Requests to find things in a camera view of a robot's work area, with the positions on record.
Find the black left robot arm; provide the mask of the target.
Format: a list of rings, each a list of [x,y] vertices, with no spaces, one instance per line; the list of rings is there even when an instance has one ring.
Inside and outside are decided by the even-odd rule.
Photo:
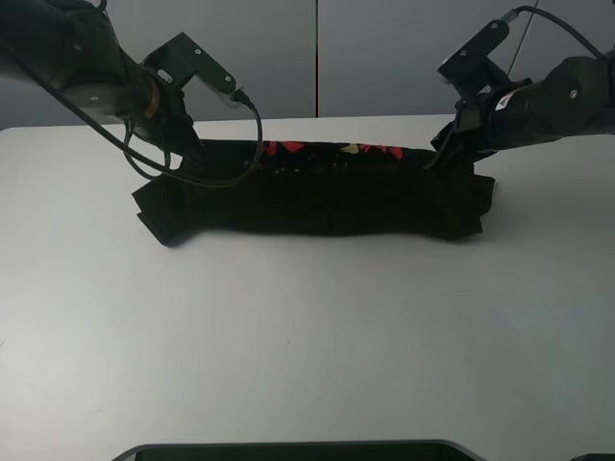
[[[2,2],[1,72],[41,85],[91,128],[108,116],[167,156],[205,163],[182,92],[120,47],[103,5]]]

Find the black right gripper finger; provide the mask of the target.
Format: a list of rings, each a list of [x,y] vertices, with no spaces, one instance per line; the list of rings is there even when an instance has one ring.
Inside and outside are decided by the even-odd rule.
[[[457,167],[459,160],[459,136],[456,133],[448,133],[437,145],[436,153],[425,170],[440,170]]]

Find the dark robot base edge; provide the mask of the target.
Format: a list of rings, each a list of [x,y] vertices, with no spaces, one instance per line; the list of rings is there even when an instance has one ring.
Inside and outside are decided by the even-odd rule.
[[[243,444],[154,444],[128,449],[117,460],[478,460],[443,440]]]

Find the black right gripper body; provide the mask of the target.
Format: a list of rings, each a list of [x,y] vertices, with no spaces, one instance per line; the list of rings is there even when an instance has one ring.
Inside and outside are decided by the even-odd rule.
[[[507,93],[508,88],[496,88],[487,93],[479,93],[472,102],[459,100],[455,105],[455,118],[431,141],[435,152],[439,142],[448,133],[459,136],[460,163],[475,163],[507,150],[508,146],[496,138],[492,127],[496,106]]]

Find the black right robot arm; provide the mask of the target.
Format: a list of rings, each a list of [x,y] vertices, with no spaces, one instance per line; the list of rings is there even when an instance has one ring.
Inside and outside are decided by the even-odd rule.
[[[476,163],[514,148],[614,133],[614,53],[570,57],[539,82],[512,82],[484,52],[465,45],[438,72],[460,100],[432,140],[427,170]]]

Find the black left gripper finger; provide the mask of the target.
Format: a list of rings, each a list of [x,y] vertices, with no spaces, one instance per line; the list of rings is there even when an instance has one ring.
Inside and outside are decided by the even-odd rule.
[[[162,152],[162,167],[167,173],[172,175],[186,175],[186,171],[183,168],[184,158],[178,154],[175,154],[169,150]]]
[[[203,147],[199,135],[188,122],[180,124],[180,144],[183,155],[190,158],[195,165],[203,167],[206,164],[208,153]]]

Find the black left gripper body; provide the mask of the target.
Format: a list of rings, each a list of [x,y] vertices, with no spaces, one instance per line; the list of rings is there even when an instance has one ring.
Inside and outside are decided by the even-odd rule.
[[[144,66],[128,70],[128,113],[136,134],[145,142],[185,158],[180,144],[180,124],[193,121],[184,94]]]

